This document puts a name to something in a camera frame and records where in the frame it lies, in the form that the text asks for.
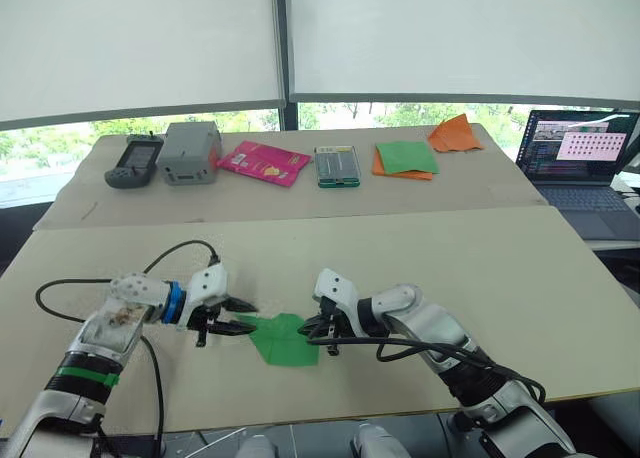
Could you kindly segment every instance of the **battery pack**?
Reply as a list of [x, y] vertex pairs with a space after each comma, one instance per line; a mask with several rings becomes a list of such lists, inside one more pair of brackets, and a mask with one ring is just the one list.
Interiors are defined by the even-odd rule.
[[215, 122], [171, 123], [157, 166], [168, 185], [212, 183], [220, 156], [222, 138]]

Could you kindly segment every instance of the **green fabric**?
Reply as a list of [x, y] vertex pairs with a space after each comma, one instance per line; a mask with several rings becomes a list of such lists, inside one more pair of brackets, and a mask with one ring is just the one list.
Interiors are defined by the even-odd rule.
[[428, 171], [439, 173], [438, 163], [424, 141], [394, 141], [378, 143], [382, 165], [386, 173]]
[[306, 336], [298, 333], [298, 328], [304, 323], [299, 316], [280, 313], [268, 320], [238, 315], [238, 319], [257, 327], [249, 338], [268, 364], [277, 366], [318, 364], [318, 347], [308, 345]]
[[97, 371], [85, 370], [84, 368], [76, 368], [74, 366], [61, 366], [56, 372], [57, 375], [77, 376], [91, 381], [102, 383], [107, 388], [113, 388], [118, 384], [119, 377], [114, 373], [105, 375]]

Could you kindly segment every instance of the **white table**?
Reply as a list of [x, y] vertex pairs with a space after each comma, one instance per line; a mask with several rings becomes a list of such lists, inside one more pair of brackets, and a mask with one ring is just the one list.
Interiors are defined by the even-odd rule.
[[231, 133], [224, 152], [253, 140], [313, 155], [315, 146], [356, 147], [361, 185], [320, 189], [307, 165], [290, 189], [220, 170], [211, 185], [168, 186], [159, 174], [135, 190], [107, 186], [104, 172], [125, 148], [124, 136], [102, 137], [78, 167], [36, 229], [168, 223], [323, 218], [424, 211], [545, 205], [546, 201], [478, 124], [481, 151], [437, 153], [441, 173], [432, 182], [371, 174], [375, 143], [425, 140], [433, 126], [331, 131]]
[[[415, 283], [447, 307], [498, 362], [541, 381], [552, 400], [640, 387], [640, 313], [551, 207], [306, 220], [36, 231], [0, 279], [0, 436], [11, 433], [55, 371], [78, 325], [35, 306], [36, 288], [62, 277], [139, 270], [178, 241], [218, 248], [230, 292], [262, 316], [317, 311], [317, 274], [332, 267], [366, 296]], [[184, 250], [155, 276], [185, 281], [205, 253]], [[100, 288], [52, 289], [56, 309], [86, 316]], [[156, 345], [168, 431], [442, 410], [456, 407], [416, 357], [378, 363], [371, 347], [320, 355], [317, 367], [266, 365], [248, 337], [214, 337], [163, 326]], [[108, 433], [156, 426], [151, 364], [139, 347], [108, 403]]]

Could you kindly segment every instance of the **black handheld device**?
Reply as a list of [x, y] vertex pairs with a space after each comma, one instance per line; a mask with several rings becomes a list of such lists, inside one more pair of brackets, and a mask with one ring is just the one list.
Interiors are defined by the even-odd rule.
[[104, 174], [104, 180], [112, 188], [140, 188], [151, 180], [156, 169], [156, 159], [164, 141], [153, 133], [129, 135], [127, 148], [116, 167]]

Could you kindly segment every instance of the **green foliage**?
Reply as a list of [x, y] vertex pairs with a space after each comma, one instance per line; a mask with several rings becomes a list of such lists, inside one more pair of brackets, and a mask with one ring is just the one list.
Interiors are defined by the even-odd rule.
[[8, 133], [13, 146], [9, 159], [34, 159], [38, 167], [49, 165], [51, 155], [68, 155], [67, 160], [82, 159], [94, 143], [92, 136], [79, 131], [65, 131], [56, 126], [42, 126], [15, 130]]
[[[277, 110], [200, 113], [191, 115], [124, 118], [87, 125], [44, 126], [0, 133], [0, 159], [35, 160], [38, 168], [83, 159], [104, 135], [164, 133], [170, 123], [215, 121], [222, 132], [278, 130]], [[0, 167], [0, 174], [6, 168]]]
[[164, 133], [164, 122], [154, 120], [151, 117], [145, 118], [123, 118], [120, 120], [94, 121], [91, 123], [93, 134], [96, 137], [104, 135], [128, 135], [131, 133], [147, 134]]
[[0, 133], [0, 158], [4, 158], [11, 153], [16, 140], [9, 133]]
[[465, 112], [460, 103], [399, 103], [389, 105], [389, 114], [376, 117], [384, 126], [434, 125]]
[[300, 103], [298, 105], [298, 128], [317, 130], [320, 126], [318, 115], [324, 112], [323, 103]]
[[511, 105], [478, 105], [473, 121], [482, 123], [501, 148], [518, 146], [528, 115], [516, 112]]

